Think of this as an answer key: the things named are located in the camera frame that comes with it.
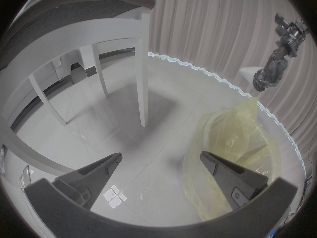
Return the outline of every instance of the translucent yellow bag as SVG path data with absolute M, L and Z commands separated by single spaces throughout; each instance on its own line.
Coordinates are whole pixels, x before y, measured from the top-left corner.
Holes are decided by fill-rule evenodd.
M 256 124 L 257 98 L 224 111 L 202 115 L 184 158 L 182 186 L 185 197 L 203 221 L 232 211 L 212 175 L 200 161 L 212 152 L 252 171 L 266 175 L 268 184 L 281 176 L 277 140 Z

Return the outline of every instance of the black cable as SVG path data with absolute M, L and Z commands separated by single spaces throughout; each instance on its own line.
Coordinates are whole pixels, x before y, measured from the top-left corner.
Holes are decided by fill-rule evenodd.
M 311 162 L 310 159 L 309 159 L 309 151 L 310 151 L 310 147 L 312 146 L 312 143 L 313 143 L 313 140 L 314 140 L 316 134 L 317 134 L 317 131 L 315 132 L 315 135 L 313 136 L 313 139 L 312 139 L 312 141 L 310 142 L 310 146 L 309 146 L 309 149 L 308 149 L 308 160 L 309 160 L 309 162 L 310 162 L 311 164 L 312 164 L 312 162 Z

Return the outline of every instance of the white wall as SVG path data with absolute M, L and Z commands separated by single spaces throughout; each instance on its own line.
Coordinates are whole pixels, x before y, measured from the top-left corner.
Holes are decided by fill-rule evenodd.
M 240 67 L 265 66 L 276 49 L 275 14 L 299 18 L 288 0 L 156 0 L 151 11 L 149 50 L 217 73 L 275 114 L 294 138 L 307 176 L 308 148 L 317 130 L 317 49 L 310 35 L 289 58 L 275 88 L 258 93 L 239 73 Z M 317 150 L 317 138 L 311 153 Z

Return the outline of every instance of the white floor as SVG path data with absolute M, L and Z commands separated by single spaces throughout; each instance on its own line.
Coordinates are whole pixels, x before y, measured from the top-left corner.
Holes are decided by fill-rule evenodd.
M 67 126 L 62 127 L 39 104 L 20 125 L 17 135 L 39 153 L 73 169 L 122 153 L 123 160 L 92 207 L 93 212 L 144 226 L 201 222 L 183 196 L 180 163 L 202 114 L 230 108 L 247 97 L 204 72 L 149 57 L 149 125 L 143 128 L 134 57 L 117 55 L 101 63 L 109 97 L 103 96 L 97 75 L 86 78 L 77 68 L 71 75 L 75 85 L 68 83 L 48 96 Z M 258 122 L 279 141 L 283 178 L 300 187 L 294 210 L 304 182 L 301 161 L 283 130 L 260 109 Z M 33 221 L 21 193 L 17 193 L 25 166 L 8 151 L 2 180 L 22 216 Z M 34 171 L 32 182 L 42 177 L 54 179 L 30 169 Z

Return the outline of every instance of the robotic arm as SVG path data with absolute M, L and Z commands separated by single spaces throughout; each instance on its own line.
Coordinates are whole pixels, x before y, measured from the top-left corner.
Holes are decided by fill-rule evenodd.
M 276 42 L 278 49 L 273 51 L 266 66 L 254 75 L 253 85 L 259 92 L 279 83 L 283 71 L 287 68 L 287 60 L 284 56 L 296 57 L 299 45 L 308 34 L 302 20 L 296 19 L 295 23 L 289 23 L 278 13 L 275 15 L 275 22 L 278 24 L 275 31 L 281 39 Z

